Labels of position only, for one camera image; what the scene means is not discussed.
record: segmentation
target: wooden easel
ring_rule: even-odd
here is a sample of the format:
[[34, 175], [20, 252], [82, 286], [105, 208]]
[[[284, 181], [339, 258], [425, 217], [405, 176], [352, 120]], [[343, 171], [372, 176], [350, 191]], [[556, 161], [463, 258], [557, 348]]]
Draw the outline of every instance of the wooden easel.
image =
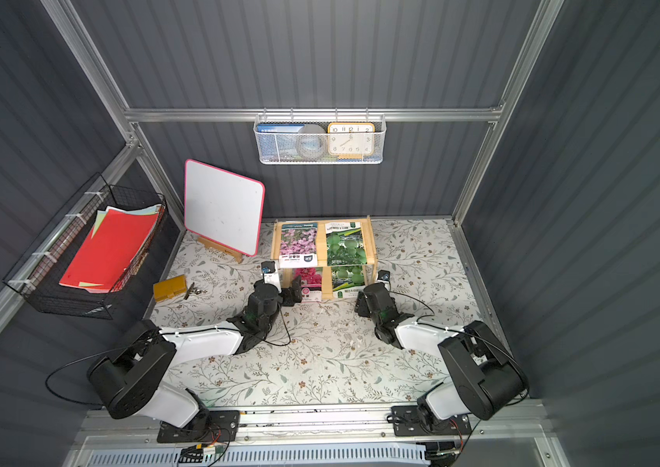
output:
[[197, 241], [199, 241], [200, 243], [205, 245], [206, 248], [217, 249], [218, 251], [222, 251], [222, 252], [226, 253], [227, 255], [233, 256], [234, 259], [236, 260], [236, 263], [241, 265], [241, 260], [243, 259], [244, 256], [240, 252], [236, 251], [235, 249], [231, 249], [229, 247], [224, 247], [223, 245], [217, 244], [214, 241], [209, 240], [205, 237], [197, 237]]

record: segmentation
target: book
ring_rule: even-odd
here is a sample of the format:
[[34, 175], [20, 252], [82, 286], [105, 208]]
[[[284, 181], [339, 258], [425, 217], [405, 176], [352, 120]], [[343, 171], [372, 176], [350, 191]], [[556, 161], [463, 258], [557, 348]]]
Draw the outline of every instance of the book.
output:
[[354, 266], [366, 264], [361, 223], [325, 223], [327, 236], [327, 266]]
[[317, 265], [317, 223], [286, 223], [280, 229], [279, 267]]
[[298, 133], [304, 127], [303, 123], [258, 123], [260, 133]]

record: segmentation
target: white panel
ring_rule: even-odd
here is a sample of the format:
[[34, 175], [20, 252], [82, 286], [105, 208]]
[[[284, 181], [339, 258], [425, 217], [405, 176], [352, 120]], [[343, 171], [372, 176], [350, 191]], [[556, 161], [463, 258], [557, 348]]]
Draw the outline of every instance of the white panel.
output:
[[[427, 326], [425, 323], [418, 323], [418, 317], [413, 316], [401, 322], [395, 328], [397, 340], [400, 341], [402, 348], [415, 349], [426, 352], [441, 359], [439, 342], [457, 335], [457, 331], [462, 330], [462, 326], [453, 326], [451, 330], [440, 330], [435, 327]], [[446, 324], [432, 323], [437, 326], [445, 327]]]
[[207, 163], [185, 162], [185, 227], [247, 256], [257, 254], [265, 185]]
[[161, 381], [148, 404], [135, 415], [149, 416], [181, 428], [187, 425], [199, 410], [197, 402], [187, 391]]
[[218, 328], [208, 326], [199, 332], [193, 332], [197, 328], [161, 328], [161, 333], [181, 331], [182, 334], [166, 334], [164, 339], [176, 345], [176, 354], [171, 360], [169, 368], [179, 363], [195, 359], [204, 359], [214, 355], [231, 355], [239, 348], [241, 332], [236, 330], [233, 324], [228, 322], [218, 323]]
[[452, 416], [470, 413], [470, 409], [462, 402], [453, 383], [445, 383], [429, 392], [426, 396], [426, 403], [428, 404], [428, 408], [440, 420], [447, 420], [447, 418]]

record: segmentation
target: yellow clock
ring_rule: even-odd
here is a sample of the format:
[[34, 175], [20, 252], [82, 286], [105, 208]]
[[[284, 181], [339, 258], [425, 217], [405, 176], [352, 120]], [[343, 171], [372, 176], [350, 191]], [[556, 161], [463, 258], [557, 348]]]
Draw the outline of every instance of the yellow clock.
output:
[[327, 125], [327, 151], [339, 158], [359, 158], [374, 153], [374, 124], [333, 122]]

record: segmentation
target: aluminum beam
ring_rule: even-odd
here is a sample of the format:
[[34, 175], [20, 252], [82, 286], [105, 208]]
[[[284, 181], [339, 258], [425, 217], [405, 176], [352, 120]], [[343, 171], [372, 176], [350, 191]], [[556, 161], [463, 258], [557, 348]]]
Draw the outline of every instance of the aluminum beam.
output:
[[[136, 160], [140, 152], [140, 148], [135, 142], [125, 145], [109, 166], [102, 172], [104, 179], [110, 184], [117, 182], [130, 167], [130, 164]], [[91, 193], [100, 191], [103, 186], [104, 181], [101, 180], [101, 178], [93, 182], [88, 188], [87, 193], [84, 194], [67, 212], [69, 215], [63, 217], [63, 220], [55, 226], [46, 238], [44, 238], [42, 243], [37, 247], [36, 252], [42, 253], [51, 247], [60, 235], [62, 235], [65, 229], [67, 229], [70, 222], [73, 221], [74, 218], [71, 217], [71, 215], [78, 214], [83, 207], [88, 204], [91, 198], [96, 196]], [[39, 255], [30, 256], [12, 279], [20, 280], [28, 277], [41, 258], [42, 256]], [[16, 315], [19, 308], [21, 308], [24, 303], [21, 295], [8, 287], [3, 287], [0, 291], [0, 333], [5, 329], [7, 324], [11, 321], [13, 316]]]
[[467, 282], [473, 289], [475, 302], [478, 304], [478, 309], [481, 311], [483, 321], [485, 321], [488, 327], [493, 331], [493, 334], [495, 334], [504, 344], [506, 350], [512, 353], [512, 349], [509, 347], [508, 341], [506, 341], [504, 330], [501, 327], [501, 322], [499, 322], [499, 318], [496, 316], [496, 311], [493, 309], [493, 302], [491, 302], [491, 297], [488, 295], [488, 290], [485, 288], [483, 277], [480, 275], [478, 265], [475, 263], [473, 252], [470, 250], [467, 238], [465, 238], [465, 232], [462, 230], [461, 226], [456, 225], [449, 226], [449, 232], [452, 234], [455, 248], [457, 248], [457, 253], [460, 255], [462, 267], [465, 269]]
[[465, 219], [467, 210], [473, 203], [475, 193], [483, 181], [488, 164], [491, 163], [493, 155], [499, 147], [499, 142], [504, 135], [504, 131], [512, 118], [514, 108], [517, 107], [522, 91], [530, 78], [532, 68], [535, 62], [538, 61], [540, 51], [545, 45], [548, 34], [556, 22], [556, 17], [559, 15], [561, 6], [564, 0], [542, 0], [538, 6], [538, 11], [535, 13], [535, 18], [532, 20], [530, 30], [522, 44], [522, 50], [514, 63], [512, 74], [504, 89], [501, 109], [501, 118], [491, 128], [488, 129], [486, 136], [481, 146], [480, 152], [475, 157], [473, 168], [467, 176], [465, 188], [460, 194], [460, 199], [457, 201], [452, 216], [454, 217], [455, 224], [461, 225]]
[[140, 141], [144, 154], [139, 161], [155, 189], [167, 199], [169, 214], [180, 229], [184, 228], [184, 205], [174, 185], [166, 176], [153, 148], [148, 144], [140, 128], [127, 121], [124, 111], [129, 107], [101, 53], [93, 44], [91, 35], [83, 25], [71, 0], [41, 0], [42, 5], [55, 27], [60, 31], [65, 43], [76, 57], [101, 102], [106, 107], [114, 124], [126, 140]]
[[[241, 412], [234, 445], [322, 444], [335, 442], [424, 442], [451, 440], [450, 435], [396, 438], [387, 415], [394, 403], [320, 404], [301, 406], [219, 407]], [[478, 422], [469, 415], [470, 424]], [[159, 422], [144, 416], [112, 419], [104, 410], [88, 412], [72, 449], [149, 448]], [[504, 407], [490, 420], [482, 421], [474, 439], [535, 438], [555, 436], [540, 399], [525, 399]]]
[[496, 122], [499, 108], [131, 108], [124, 112], [129, 122], [253, 122], [257, 115], [271, 120], [331, 122], [338, 116], [388, 122]]

